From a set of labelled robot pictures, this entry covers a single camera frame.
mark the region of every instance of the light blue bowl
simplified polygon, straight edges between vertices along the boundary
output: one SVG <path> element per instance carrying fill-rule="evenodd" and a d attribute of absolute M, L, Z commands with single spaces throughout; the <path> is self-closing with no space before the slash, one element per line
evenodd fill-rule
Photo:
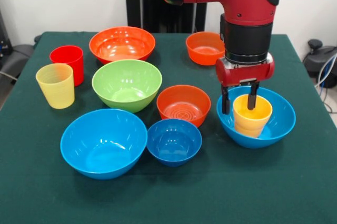
<path fill-rule="evenodd" d="M 227 134 L 239 145 L 258 149 L 267 147 L 281 140 L 295 126 L 296 115 L 290 103 L 281 95 L 265 88 L 259 88 L 257 94 L 266 98 L 273 107 L 273 114 L 264 127 L 262 133 L 257 138 L 245 136 L 234 129 L 233 102 L 243 94 L 250 92 L 249 86 L 236 87 L 229 90 L 229 99 L 231 100 L 231 112 L 229 115 L 222 113 L 222 96 L 217 101 L 216 112 L 221 124 Z"/>
<path fill-rule="evenodd" d="M 144 123 L 118 109 L 92 111 L 64 131 L 61 154 L 75 170 L 94 179 L 112 179 L 129 171 L 147 142 Z"/>
<path fill-rule="evenodd" d="M 148 129 L 147 149 L 162 164 L 177 167 L 188 162 L 201 148 L 197 127 L 180 119 L 158 121 Z"/>

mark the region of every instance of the yellow cup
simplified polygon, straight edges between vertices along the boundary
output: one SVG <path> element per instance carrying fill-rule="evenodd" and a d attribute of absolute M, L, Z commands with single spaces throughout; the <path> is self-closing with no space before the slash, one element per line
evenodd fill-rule
<path fill-rule="evenodd" d="M 272 105 L 265 98 L 257 95 L 255 108 L 249 110 L 248 94 L 241 95 L 233 103 L 234 128 L 243 135 L 258 137 L 272 113 Z"/>
<path fill-rule="evenodd" d="M 36 73 L 36 80 L 49 105 L 69 107 L 75 100 L 73 69 L 67 64 L 50 64 Z"/>

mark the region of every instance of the white wall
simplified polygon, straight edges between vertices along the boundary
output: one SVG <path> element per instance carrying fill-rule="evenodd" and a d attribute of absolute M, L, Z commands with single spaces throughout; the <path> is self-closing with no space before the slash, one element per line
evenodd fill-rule
<path fill-rule="evenodd" d="M 299 56 L 310 38 L 337 43 L 337 0 L 281 0 L 273 33 L 288 34 Z M 99 31 L 127 25 L 125 0 L 0 0 L 12 43 L 32 43 L 46 30 Z M 219 3 L 208 5 L 206 30 L 219 32 Z"/>
<path fill-rule="evenodd" d="M 220 3 L 208 4 L 206 29 L 220 31 Z M 321 39 L 337 45 L 337 0 L 280 0 L 273 26 L 274 34 L 287 34 L 298 55 L 309 51 L 308 40 Z"/>
<path fill-rule="evenodd" d="M 125 0 L 0 0 L 12 43 L 44 31 L 99 31 L 127 25 Z"/>

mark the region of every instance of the green bowl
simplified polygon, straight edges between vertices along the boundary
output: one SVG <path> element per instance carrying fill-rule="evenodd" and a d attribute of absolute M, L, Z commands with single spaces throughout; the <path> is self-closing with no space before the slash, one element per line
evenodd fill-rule
<path fill-rule="evenodd" d="M 135 113 L 154 99 L 162 79 L 162 74 L 154 65 L 142 60 L 125 59 L 98 69 L 92 86 L 107 106 Z"/>

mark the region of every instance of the plastic bowl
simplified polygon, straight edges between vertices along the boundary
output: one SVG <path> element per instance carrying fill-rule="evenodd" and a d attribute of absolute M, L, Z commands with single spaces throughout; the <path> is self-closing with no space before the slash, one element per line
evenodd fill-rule
<path fill-rule="evenodd" d="M 215 65 L 225 55 L 225 44 L 214 32 L 193 33 L 186 39 L 186 46 L 190 59 L 199 65 Z"/>
<path fill-rule="evenodd" d="M 229 99 L 250 92 L 249 86 L 236 87 L 229 90 Z M 227 134 L 239 145 L 245 148 L 258 149 L 270 146 L 286 136 L 295 126 L 296 115 L 291 104 L 281 95 L 274 91 L 259 88 L 257 94 L 266 98 L 273 107 L 273 113 L 264 127 L 262 133 L 257 137 L 245 136 L 234 130 L 233 106 L 229 115 L 222 113 L 222 96 L 217 101 L 216 111 L 221 124 Z"/>
<path fill-rule="evenodd" d="M 154 99 L 161 84 L 162 74 L 154 65 L 134 59 L 106 64 L 92 79 L 94 91 L 107 106 L 133 113 Z"/>
<path fill-rule="evenodd" d="M 211 100 L 203 90 L 188 85 L 171 86 L 157 98 L 162 119 L 182 119 L 200 127 L 211 109 Z"/>
<path fill-rule="evenodd" d="M 191 123 L 179 119 L 161 120 L 148 132 L 147 149 L 162 164 L 177 167 L 188 162 L 201 148 L 202 137 Z"/>
<path fill-rule="evenodd" d="M 61 139 L 61 153 L 81 174 L 112 179 L 135 165 L 146 142 L 146 127 L 137 116 L 101 109 L 78 117 L 67 127 Z"/>
<path fill-rule="evenodd" d="M 147 60 L 155 46 L 151 33 L 136 27 L 103 30 L 89 42 L 91 52 L 103 64 L 121 59 Z"/>

